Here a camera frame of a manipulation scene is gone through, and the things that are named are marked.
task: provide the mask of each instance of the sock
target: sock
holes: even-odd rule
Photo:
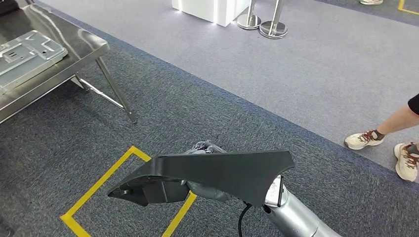
[[[418,148],[416,147],[416,144],[412,144],[406,150],[409,154],[415,154],[419,156],[419,151],[418,151]]]
[[[381,141],[381,140],[385,137],[385,135],[384,135],[384,134],[381,134],[381,133],[380,133],[380,132],[378,132],[377,130],[374,130],[373,132],[377,135],[376,140]]]

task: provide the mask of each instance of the metal tray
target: metal tray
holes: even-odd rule
[[[0,95],[50,68],[67,49],[38,31],[0,45]]]

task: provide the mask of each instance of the black cable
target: black cable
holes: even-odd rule
[[[250,203],[246,203],[246,207],[245,209],[242,211],[242,213],[240,214],[239,217],[239,237],[243,237],[242,235],[242,219],[245,216],[246,212],[251,208],[251,204]]]

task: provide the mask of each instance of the stanchion post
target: stanchion post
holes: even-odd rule
[[[270,39],[282,39],[285,35],[287,35],[287,26],[284,23],[279,22],[283,5],[284,0],[276,0],[272,21],[265,21],[259,27],[261,35]]]
[[[260,26],[260,23],[262,22],[261,19],[253,13],[255,3],[256,0],[250,0],[247,13],[245,12],[237,17],[237,25],[240,28],[245,30],[256,30]]]

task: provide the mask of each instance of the stanchion base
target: stanchion base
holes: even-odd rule
[[[281,22],[278,22],[276,30],[269,33],[271,29],[272,21],[265,21],[259,26],[259,32],[261,35],[270,39],[282,39],[288,33],[288,28]]]
[[[262,20],[257,17],[256,15],[253,15],[249,24],[248,24],[248,15],[242,14],[239,17],[237,17],[237,25],[239,25],[240,28],[245,30],[256,30],[259,28],[260,24],[262,23]]]

